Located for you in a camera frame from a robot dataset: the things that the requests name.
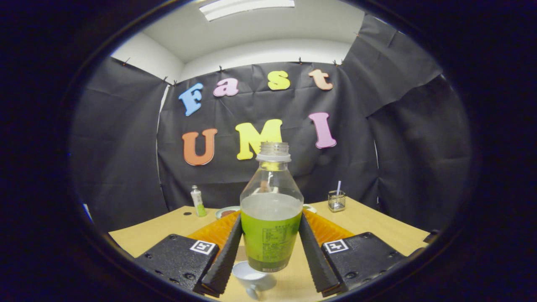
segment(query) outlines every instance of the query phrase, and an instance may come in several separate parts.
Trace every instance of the ceiling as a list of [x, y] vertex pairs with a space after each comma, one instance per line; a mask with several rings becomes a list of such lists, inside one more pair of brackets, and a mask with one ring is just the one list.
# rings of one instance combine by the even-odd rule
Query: ceiling
[[184, 63], [219, 49], [264, 40], [321, 39], [354, 41], [364, 18], [358, 8], [339, 0], [295, 0], [295, 8], [260, 9], [212, 22], [192, 1], [154, 22], [143, 32]]

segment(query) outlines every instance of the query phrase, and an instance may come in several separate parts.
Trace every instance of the letter m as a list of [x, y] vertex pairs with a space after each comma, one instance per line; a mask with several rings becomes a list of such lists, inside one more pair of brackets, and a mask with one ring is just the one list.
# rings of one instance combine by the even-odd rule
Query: letter m
[[279, 119], [270, 119], [265, 122], [261, 134], [253, 127], [252, 123], [242, 123], [235, 127], [239, 132], [241, 141], [241, 150], [237, 154], [239, 160], [249, 160], [253, 157], [250, 152], [250, 145], [253, 151], [258, 154], [261, 149], [262, 141], [281, 142], [280, 126], [282, 121]]

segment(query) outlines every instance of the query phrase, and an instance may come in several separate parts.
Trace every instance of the screw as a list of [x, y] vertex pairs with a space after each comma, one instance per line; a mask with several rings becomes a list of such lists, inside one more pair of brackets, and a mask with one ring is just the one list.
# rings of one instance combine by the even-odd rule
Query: screw
[[348, 272], [347, 275], [345, 275], [345, 278], [347, 279], [353, 279], [353, 278], [356, 278], [358, 274], [356, 274], [355, 272], [351, 271], [351, 272]]

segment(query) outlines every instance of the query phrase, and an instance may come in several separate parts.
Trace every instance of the foam letter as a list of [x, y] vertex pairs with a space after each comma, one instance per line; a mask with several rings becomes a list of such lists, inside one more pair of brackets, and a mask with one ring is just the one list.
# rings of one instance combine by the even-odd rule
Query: foam letter
[[237, 89], [238, 80], [236, 78], [225, 78], [216, 84], [216, 88], [213, 91], [215, 97], [221, 96], [234, 96], [238, 93]]
[[183, 104], [185, 104], [186, 116], [189, 116], [193, 114], [196, 110], [200, 109], [201, 104], [196, 103], [196, 101], [201, 100], [201, 92], [199, 92], [199, 90], [202, 88], [203, 84], [198, 83], [190, 87], [188, 90], [186, 90], [179, 96], [179, 99], [183, 101]]
[[317, 131], [317, 143], [315, 146], [319, 149], [335, 146], [337, 141], [332, 138], [330, 128], [328, 128], [328, 113], [317, 112], [308, 115], [308, 117], [315, 124], [315, 131]]
[[315, 69], [311, 73], [308, 73], [308, 75], [313, 77], [315, 85], [317, 85], [317, 87], [321, 88], [322, 90], [330, 90], [334, 87], [332, 83], [326, 82], [325, 78], [328, 77], [328, 74], [322, 72], [320, 69]]
[[183, 154], [185, 161], [193, 166], [201, 166], [210, 162], [214, 156], [214, 135], [218, 132], [215, 128], [205, 129], [201, 134], [205, 136], [205, 153], [196, 155], [196, 138], [197, 132], [188, 132], [183, 134]]
[[287, 79], [289, 75], [283, 70], [271, 71], [268, 73], [268, 87], [272, 90], [284, 90], [291, 86], [291, 81]]
[[262, 141], [275, 141], [281, 142], [280, 126], [282, 122], [279, 119], [270, 119], [265, 122], [261, 134], [253, 127], [252, 123], [242, 123], [235, 127], [235, 130], [239, 132], [241, 150], [237, 154], [239, 160], [249, 160], [253, 157], [253, 153], [250, 152], [248, 144], [252, 147], [253, 151], [258, 154], [261, 150]]

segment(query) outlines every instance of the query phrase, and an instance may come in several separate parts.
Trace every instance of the black curtain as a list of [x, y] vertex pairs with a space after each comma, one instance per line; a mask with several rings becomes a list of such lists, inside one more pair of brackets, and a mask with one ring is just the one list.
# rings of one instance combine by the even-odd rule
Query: black curtain
[[155, 146], [165, 88], [159, 78], [110, 57], [81, 93], [70, 137], [72, 174], [81, 201], [106, 231], [168, 212]]
[[[321, 90], [309, 72], [320, 69], [327, 73], [332, 90]], [[271, 71], [284, 70], [291, 86], [272, 91], [267, 83]], [[239, 93], [215, 97], [216, 83], [225, 78], [239, 81]], [[185, 105], [178, 98], [196, 83], [202, 83], [201, 107], [185, 116]], [[326, 200], [328, 191], [335, 190], [338, 180], [350, 197], [378, 208], [376, 179], [377, 162], [372, 132], [366, 118], [360, 114], [341, 67], [323, 63], [266, 63], [226, 69], [198, 76], [170, 88], [161, 112], [158, 129], [158, 158], [163, 192], [168, 208], [173, 210], [192, 205], [190, 187], [196, 184], [202, 191], [207, 207], [221, 208], [239, 204], [239, 195], [258, 168], [255, 155], [238, 160], [240, 135], [235, 126], [252, 123], [261, 132], [267, 120], [280, 119], [281, 137], [290, 146], [292, 162], [289, 170], [297, 182], [306, 203]], [[308, 115], [327, 112], [328, 124], [337, 145], [319, 149], [317, 134]], [[216, 128], [215, 154], [203, 166], [191, 166], [183, 157], [182, 135], [198, 132], [196, 152], [205, 152], [201, 132]]]
[[462, 102], [424, 50], [370, 15], [342, 67], [373, 131], [381, 210], [427, 231], [441, 229], [460, 205], [469, 169]]

